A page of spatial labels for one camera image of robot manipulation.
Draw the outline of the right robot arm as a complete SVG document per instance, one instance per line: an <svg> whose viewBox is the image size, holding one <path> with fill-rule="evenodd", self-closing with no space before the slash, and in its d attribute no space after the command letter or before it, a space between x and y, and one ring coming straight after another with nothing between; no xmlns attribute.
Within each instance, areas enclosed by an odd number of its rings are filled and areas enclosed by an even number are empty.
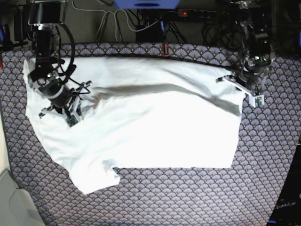
<svg viewBox="0 0 301 226"><path fill-rule="evenodd" d="M35 68L28 75L30 88L50 101L48 108L41 110L39 117L55 115L72 127L82 120L80 96L89 94L90 81L69 88L67 82L77 68L74 64L75 41L64 23L68 2L66 0L34 0L31 4L28 24L34 26L33 49L36 55ZM67 34L71 45L68 67L61 57L62 38L59 29Z"/></svg>

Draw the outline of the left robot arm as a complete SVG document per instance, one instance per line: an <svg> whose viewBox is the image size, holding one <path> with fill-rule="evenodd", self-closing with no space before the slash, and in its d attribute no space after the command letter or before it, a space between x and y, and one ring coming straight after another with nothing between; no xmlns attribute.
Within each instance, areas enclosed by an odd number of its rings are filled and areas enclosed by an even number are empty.
<svg viewBox="0 0 301 226"><path fill-rule="evenodd" d="M238 53L230 75L218 78L249 96L249 104L264 104L263 82L274 60L270 38L269 3L266 0L220 0L214 21L216 38L224 48Z"/></svg>

